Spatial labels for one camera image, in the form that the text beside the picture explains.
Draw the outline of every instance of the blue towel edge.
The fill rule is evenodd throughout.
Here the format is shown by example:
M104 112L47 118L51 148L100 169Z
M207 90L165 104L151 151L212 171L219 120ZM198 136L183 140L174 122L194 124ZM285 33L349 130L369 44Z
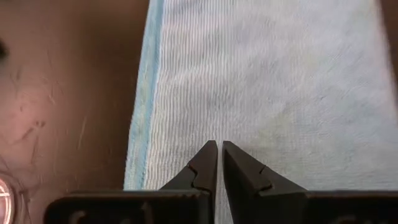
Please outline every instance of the blue towel edge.
M149 2L142 41L134 112L130 125L124 173L125 190L140 190L144 187L155 84L159 71L163 7L163 0L150 0Z

